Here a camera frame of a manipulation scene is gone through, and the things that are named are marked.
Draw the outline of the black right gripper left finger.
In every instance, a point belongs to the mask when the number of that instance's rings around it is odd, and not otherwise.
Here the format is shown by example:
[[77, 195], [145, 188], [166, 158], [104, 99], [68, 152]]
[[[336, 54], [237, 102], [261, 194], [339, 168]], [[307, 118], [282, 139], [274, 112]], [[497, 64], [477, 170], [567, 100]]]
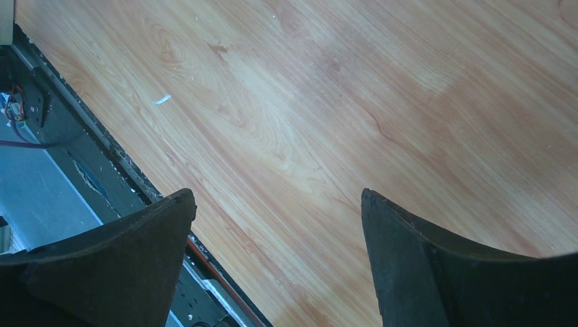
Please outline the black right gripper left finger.
[[142, 210], [1, 256], [2, 326], [164, 326], [192, 221], [178, 190]]

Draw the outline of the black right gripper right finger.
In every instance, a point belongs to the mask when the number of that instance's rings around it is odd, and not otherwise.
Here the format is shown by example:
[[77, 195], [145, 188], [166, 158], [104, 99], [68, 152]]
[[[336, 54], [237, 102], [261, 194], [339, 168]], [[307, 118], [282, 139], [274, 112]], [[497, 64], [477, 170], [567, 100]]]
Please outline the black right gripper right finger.
[[494, 249], [371, 189], [361, 219], [384, 326], [577, 325], [576, 253]]

